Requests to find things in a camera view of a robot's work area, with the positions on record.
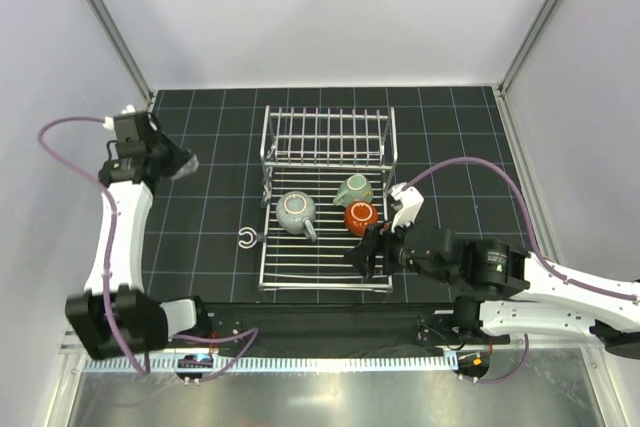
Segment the orange brown ceramic mug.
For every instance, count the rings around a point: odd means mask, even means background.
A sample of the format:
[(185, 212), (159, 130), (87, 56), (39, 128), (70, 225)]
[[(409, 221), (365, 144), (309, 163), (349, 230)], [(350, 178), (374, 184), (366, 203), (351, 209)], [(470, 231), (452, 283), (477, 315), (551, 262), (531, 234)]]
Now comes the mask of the orange brown ceramic mug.
[(344, 223), (349, 232), (357, 237), (363, 237), (368, 226), (378, 222), (379, 215), (376, 207), (370, 202), (354, 201), (344, 212)]

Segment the small clear shot glass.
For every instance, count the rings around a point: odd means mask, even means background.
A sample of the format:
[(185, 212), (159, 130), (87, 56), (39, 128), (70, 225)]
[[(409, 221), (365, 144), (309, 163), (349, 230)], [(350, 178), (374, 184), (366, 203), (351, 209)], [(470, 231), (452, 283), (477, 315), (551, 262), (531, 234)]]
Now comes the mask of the small clear shot glass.
[(198, 156), (191, 150), (186, 150), (185, 155), (185, 162), (171, 176), (172, 181), (190, 176), (198, 170), (200, 166)]

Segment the mint green ceramic mug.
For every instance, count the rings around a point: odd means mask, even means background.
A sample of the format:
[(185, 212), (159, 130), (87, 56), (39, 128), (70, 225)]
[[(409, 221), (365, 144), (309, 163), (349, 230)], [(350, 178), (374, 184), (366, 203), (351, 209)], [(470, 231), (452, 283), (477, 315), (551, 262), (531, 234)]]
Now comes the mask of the mint green ceramic mug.
[(333, 199), (333, 204), (348, 207), (354, 202), (371, 202), (373, 197), (370, 181), (363, 174), (357, 173), (348, 177), (341, 184)]

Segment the clear glass mug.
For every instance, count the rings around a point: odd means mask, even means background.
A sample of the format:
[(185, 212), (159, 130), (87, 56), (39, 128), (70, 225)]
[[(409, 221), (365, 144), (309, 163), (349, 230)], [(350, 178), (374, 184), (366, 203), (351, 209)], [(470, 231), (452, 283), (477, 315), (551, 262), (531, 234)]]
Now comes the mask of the clear glass mug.
[(316, 205), (306, 193), (290, 191), (281, 196), (276, 204), (276, 219), (287, 233), (302, 235), (312, 243), (317, 241)]

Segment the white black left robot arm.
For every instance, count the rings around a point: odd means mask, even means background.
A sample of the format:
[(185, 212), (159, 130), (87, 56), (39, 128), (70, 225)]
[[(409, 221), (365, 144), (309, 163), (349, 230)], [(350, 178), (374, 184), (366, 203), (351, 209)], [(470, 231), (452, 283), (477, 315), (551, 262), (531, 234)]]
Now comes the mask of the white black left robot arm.
[(94, 360), (122, 356), (123, 345), (134, 354), (162, 350), (175, 335), (201, 347), (212, 332), (203, 301), (193, 296), (159, 302), (145, 293), (142, 281), (157, 186), (195, 173), (197, 155), (170, 140), (151, 112), (127, 107), (105, 125), (114, 131), (115, 144), (96, 178), (103, 216), (94, 265), (83, 293), (67, 298), (65, 315)]

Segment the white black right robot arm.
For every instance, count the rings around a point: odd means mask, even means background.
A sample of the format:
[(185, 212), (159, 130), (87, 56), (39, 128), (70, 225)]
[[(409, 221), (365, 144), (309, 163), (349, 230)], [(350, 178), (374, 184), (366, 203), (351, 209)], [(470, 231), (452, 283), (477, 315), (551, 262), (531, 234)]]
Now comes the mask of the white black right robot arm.
[(364, 278), (407, 270), (453, 286), (452, 335), (473, 343), (537, 334), (594, 339), (622, 358), (639, 357), (639, 284), (558, 265), (532, 251), (465, 239), (418, 222), (370, 225), (344, 255)]

